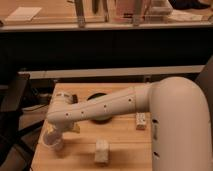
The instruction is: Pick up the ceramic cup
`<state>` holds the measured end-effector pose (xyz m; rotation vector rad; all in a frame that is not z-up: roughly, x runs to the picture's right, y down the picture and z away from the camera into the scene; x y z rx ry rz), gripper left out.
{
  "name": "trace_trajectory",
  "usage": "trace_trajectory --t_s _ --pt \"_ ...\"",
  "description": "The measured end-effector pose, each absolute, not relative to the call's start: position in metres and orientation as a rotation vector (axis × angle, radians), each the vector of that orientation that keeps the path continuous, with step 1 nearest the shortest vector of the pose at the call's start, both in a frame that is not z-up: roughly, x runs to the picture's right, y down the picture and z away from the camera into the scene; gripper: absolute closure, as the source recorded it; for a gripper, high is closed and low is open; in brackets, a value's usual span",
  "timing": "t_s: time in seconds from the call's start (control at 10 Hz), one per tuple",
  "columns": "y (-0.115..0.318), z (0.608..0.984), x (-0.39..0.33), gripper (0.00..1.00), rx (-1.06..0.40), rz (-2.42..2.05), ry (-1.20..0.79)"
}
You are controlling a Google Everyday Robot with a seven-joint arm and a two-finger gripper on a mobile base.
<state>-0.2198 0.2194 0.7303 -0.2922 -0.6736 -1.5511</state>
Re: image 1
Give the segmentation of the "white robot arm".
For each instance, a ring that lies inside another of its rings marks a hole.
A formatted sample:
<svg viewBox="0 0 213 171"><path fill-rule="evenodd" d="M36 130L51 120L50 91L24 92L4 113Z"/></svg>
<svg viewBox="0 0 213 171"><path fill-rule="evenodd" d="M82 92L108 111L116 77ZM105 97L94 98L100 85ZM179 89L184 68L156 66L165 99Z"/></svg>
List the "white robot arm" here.
<svg viewBox="0 0 213 171"><path fill-rule="evenodd" d="M153 171L213 171L211 118L202 89L184 77L129 87L71 104L53 98L47 121L62 133L78 121L149 112Z"/></svg>

